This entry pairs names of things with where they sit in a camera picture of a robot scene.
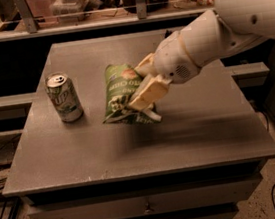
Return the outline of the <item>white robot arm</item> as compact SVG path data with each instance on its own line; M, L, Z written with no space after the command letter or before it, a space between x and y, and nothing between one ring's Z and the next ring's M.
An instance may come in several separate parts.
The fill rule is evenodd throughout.
M214 0L185 28L171 33L136 71L143 82L129 107L143 111L165 96L171 84L182 84L219 58L234 56L267 39L275 40L275 0Z

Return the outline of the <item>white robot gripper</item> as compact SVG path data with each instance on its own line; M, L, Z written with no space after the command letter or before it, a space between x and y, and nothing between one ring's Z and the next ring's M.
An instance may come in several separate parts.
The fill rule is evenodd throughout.
M128 107L142 111L164 97L170 83L189 81L198 75L201 67L189 56L181 32L178 31L164 39L155 53L142 59L134 70L144 79L130 98Z

